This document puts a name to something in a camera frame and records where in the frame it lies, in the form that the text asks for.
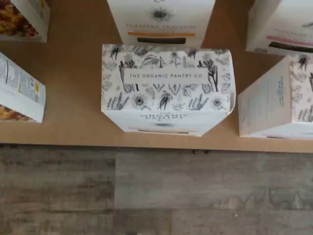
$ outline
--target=gray wood plank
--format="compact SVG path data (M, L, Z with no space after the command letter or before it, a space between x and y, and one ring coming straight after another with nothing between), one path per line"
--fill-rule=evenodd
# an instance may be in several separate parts
M0 213L0 235L110 235L112 213Z
M244 207L265 197L274 209L292 209L298 197L313 207L313 158L306 154L179 150L116 155L115 208Z
M311 235L313 212L177 210L171 235Z
M116 210L113 235L170 235L171 211Z
M104 151L0 151L0 206L17 211L113 208L114 154Z

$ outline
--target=crackers box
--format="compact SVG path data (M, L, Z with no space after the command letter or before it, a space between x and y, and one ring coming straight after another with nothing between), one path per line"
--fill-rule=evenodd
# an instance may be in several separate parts
M168 44L200 48L215 0L108 0L125 45Z
M313 1L256 0L249 13L248 51L313 53Z

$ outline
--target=box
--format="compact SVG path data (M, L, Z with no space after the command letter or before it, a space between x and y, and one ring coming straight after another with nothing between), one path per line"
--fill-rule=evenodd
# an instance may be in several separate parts
M0 120L42 122L45 86L0 53Z
M0 0L0 40L46 42L49 21L45 0Z
M228 50L103 46L101 110L125 132L202 136L235 97Z
M108 0L125 45L201 47L215 0Z
M313 53L313 1L256 0L246 49L270 54Z
M238 96L240 136L313 139L313 58L287 56Z

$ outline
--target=pasta box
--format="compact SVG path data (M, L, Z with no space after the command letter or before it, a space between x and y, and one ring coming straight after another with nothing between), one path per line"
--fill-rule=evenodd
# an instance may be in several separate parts
M103 45L101 110L124 132L202 136L235 99L228 50Z
M42 122L45 86L0 53L0 120Z
M45 0L0 0L0 40L46 42L49 21Z

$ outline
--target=wooden table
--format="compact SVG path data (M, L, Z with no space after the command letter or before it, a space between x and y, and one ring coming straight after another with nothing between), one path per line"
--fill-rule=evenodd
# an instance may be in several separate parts
M217 0L205 48L232 51L240 93L281 58L245 52L252 0ZM52 0L47 44L1 42L0 51L46 85L42 124L0 123L0 142L52 145L313 152L311 141L238 136L237 109L204 137L126 134L101 107L101 46L121 43L105 0Z

